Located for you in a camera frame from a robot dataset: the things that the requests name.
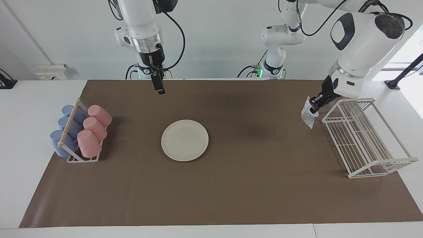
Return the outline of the cream round plate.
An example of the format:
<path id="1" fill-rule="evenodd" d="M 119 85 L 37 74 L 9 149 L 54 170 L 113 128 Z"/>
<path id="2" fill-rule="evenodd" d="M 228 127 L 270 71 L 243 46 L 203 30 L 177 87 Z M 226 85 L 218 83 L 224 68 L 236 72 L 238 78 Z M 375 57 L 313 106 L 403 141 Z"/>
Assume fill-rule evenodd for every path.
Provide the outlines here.
<path id="1" fill-rule="evenodd" d="M 209 134 L 202 124 L 194 120 L 179 120 L 163 131 L 161 147 L 172 160 L 189 162 L 204 154 L 209 141 Z"/>

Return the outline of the pink plastic cup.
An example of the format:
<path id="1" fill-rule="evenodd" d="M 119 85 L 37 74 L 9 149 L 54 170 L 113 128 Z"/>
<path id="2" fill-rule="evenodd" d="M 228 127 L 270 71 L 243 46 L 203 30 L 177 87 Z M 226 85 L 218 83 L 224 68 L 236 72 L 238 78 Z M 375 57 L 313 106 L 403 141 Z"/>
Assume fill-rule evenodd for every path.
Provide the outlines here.
<path id="1" fill-rule="evenodd" d="M 106 127 L 95 117 L 88 117 L 83 121 L 83 127 L 85 130 L 91 131 L 98 139 L 102 141 L 107 137 Z"/>
<path id="2" fill-rule="evenodd" d="M 85 158 L 93 158 L 101 153 L 102 147 L 94 133 L 90 130 L 80 131 L 77 141 L 82 155 Z"/>
<path id="3" fill-rule="evenodd" d="M 101 122 L 103 127 L 107 127 L 112 123 L 112 116 L 103 107 L 94 104 L 88 108 L 90 117 L 94 117 Z"/>

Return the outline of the blue plastic cup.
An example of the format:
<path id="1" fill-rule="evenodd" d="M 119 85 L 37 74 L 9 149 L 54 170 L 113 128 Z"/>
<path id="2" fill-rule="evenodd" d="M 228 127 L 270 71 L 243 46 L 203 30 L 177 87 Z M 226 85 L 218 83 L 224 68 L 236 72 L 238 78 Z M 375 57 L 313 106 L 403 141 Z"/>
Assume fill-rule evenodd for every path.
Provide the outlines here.
<path id="1" fill-rule="evenodd" d="M 73 108 L 74 106 L 71 104 L 65 105 L 61 110 L 62 115 L 70 117 L 71 112 L 73 111 Z M 83 122 L 86 118 L 87 118 L 87 115 L 85 114 L 85 112 L 78 108 L 74 114 L 73 120 L 80 126 L 83 126 Z"/>
<path id="2" fill-rule="evenodd" d="M 64 132 L 64 130 L 55 130 L 55 131 L 51 132 L 50 141 L 51 141 L 51 144 L 54 147 L 56 154 L 59 157 L 68 157 L 68 156 L 70 156 L 70 154 L 63 147 L 58 148 L 58 143 L 61 139 L 63 132 Z M 68 146 L 68 148 L 71 151 L 73 151 L 73 152 L 77 151 L 78 145 L 69 135 L 66 135 L 65 140 L 64 140 L 64 144 L 66 146 Z"/>
<path id="3" fill-rule="evenodd" d="M 59 129 L 64 130 L 68 121 L 69 121 L 68 116 L 64 116 L 64 117 L 60 118 L 58 120 Z M 70 125 L 69 125 L 69 129 L 68 129 L 67 134 L 72 138 L 72 140 L 76 141 L 78 133 L 82 130 L 83 130 L 83 128 L 76 121 L 74 121 L 73 119 L 70 120 Z"/>

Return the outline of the white cup holder rack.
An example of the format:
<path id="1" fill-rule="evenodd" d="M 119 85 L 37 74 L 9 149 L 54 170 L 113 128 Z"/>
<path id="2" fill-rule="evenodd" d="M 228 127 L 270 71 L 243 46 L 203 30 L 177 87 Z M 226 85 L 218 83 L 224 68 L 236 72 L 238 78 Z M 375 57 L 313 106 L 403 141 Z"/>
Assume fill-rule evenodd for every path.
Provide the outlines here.
<path id="1" fill-rule="evenodd" d="M 89 162 L 97 162 L 99 160 L 99 158 L 100 158 L 100 154 L 101 153 L 99 155 L 97 155 L 96 157 L 93 157 L 93 158 L 85 158 L 82 155 L 81 151 L 80 151 L 80 147 L 78 145 L 78 141 L 77 140 L 75 142 L 77 143 L 78 147 L 77 147 L 77 151 L 75 151 L 75 152 L 71 151 L 68 148 L 68 146 L 66 146 L 64 144 L 65 137 L 66 137 L 66 135 L 68 133 L 68 130 L 69 130 L 70 120 L 73 119 L 76 110 L 79 108 L 79 109 L 81 109 L 81 110 L 83 110 L 85 112 L 85 114 L 87 115 L 87 117 L 90 117 L 89 116 L 89 113 L 88 113 L 88 107 L 86 107 L 83 104 L 83 102 L 81 101 L 80 98 L 78 98 L 76 100 L 76 102 L 73 104 L 73 106 L 74 106 L 73 111 L 71 112 L 71 115 L 69 117 L 69 121 L 68 121 L 67 125 L 65 126 L 64 132 L 63 132 L 63 134 L 61 136 L 61 139 L 60 139 L 60 141 L 58 143 L 58 148 L 62 148 L 63 147 L 70 154 L 70 156 L 64 157 L 64 158 L 67 159 L 67 162 L 68 163 L 89 163 Z"/>

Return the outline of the brown table mat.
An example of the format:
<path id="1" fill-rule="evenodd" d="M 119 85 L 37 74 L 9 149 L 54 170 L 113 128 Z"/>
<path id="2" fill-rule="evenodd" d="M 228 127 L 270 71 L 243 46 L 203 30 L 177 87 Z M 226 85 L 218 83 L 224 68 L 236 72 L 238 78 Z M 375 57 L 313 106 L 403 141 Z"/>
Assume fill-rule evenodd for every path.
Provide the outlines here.
<path id="1" fill-rule="evenodd" d="M 20 227 L 423 220 L 397 172 L 349 179 L 326 127 L 301 119 L 320 80 L 89 80 L 84 104 L 113 117 L 98 162 L 54 154 Z M 178 162 L 163 131 L 194 120 L 201 157 Z"/>

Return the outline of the white wall socket box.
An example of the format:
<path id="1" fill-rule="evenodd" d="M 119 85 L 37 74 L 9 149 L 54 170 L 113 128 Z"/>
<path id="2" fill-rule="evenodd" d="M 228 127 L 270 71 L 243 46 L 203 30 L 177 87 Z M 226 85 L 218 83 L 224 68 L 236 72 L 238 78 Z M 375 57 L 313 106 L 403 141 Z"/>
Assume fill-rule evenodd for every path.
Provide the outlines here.
<path id="1" fill-rule="evenodd" d="M 68 69 L 66 64 L 39 64 L 37 65 L 36 76 L 39 80 L 68 80 Z"/>

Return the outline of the black table clamp mount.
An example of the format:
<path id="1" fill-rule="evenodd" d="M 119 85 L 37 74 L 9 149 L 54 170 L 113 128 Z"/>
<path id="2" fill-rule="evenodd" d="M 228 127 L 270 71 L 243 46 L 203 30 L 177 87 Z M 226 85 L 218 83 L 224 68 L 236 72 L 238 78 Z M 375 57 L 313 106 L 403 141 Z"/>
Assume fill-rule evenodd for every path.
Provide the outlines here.
<path id="1" fill-rule="evenodd" d="M 0 68 L 0 89 L 12 89 L 18 80 L 11 77 L 6 71 Z"/>

